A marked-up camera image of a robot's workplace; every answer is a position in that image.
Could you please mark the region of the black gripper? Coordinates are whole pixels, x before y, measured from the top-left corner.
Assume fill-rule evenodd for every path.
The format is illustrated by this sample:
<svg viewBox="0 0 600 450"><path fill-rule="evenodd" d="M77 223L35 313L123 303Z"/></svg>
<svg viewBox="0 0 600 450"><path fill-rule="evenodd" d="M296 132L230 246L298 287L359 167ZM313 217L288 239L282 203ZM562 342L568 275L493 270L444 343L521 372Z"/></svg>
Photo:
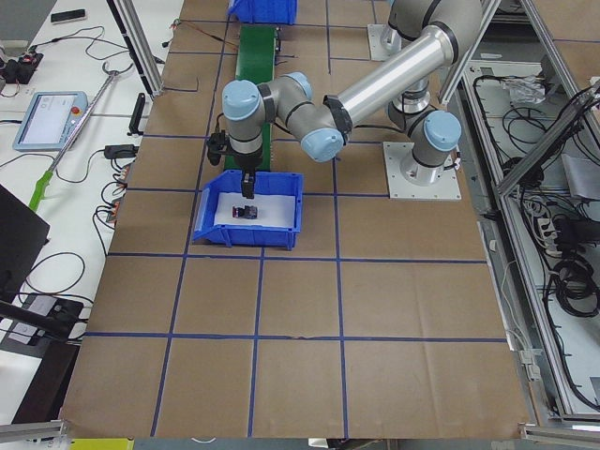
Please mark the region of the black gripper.
<svg viewBox="0 0 600 450"><path fill-rule="evenodd" d="M233 153L235 164L242 170L241 193L246 199L252 200L255 195L256 171L261 166L261 151L242 154Z"/></svg>

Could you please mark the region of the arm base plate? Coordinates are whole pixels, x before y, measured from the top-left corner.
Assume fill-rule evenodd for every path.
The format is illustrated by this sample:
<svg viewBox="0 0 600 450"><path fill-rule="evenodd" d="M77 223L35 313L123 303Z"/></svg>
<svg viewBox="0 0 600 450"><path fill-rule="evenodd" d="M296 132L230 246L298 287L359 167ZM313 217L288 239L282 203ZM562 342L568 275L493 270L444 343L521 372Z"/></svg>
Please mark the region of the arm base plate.
<svg viewBox="0 0 600 450"><path fill-rule="evenodd" d="M389 198L408 201L457 202L461 200L457 171L446 155L438 168L420 165L413 158L412 142L383 142L383 159Z"/></svg>
<svg viewBox="0 0 600 450"><path fill-rule="evenodd" d="M388 24L369 24L367 37L371 61L385 61L401 50L401 37Z"/></svg>

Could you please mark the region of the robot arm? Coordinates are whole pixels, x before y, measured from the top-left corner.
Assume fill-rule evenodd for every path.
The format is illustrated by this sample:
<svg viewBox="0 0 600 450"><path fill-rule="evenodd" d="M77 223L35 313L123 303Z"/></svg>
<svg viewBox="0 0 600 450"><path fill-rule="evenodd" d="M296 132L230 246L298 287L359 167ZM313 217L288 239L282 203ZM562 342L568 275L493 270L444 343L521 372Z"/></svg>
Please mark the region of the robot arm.
<svg viewBox="0 0 600 450"><path fill-rule="evenodd" d="M396 1L388 24L406 40L402 49L343 92L312 101L301 72L270 82L229 82L222 92L232 156L242 171L241 192L254 196L262 162L263 126L281 119L317 162L335 157L354 127L437 68L451 66L474 44L483 17L478 1Z"/></svg>

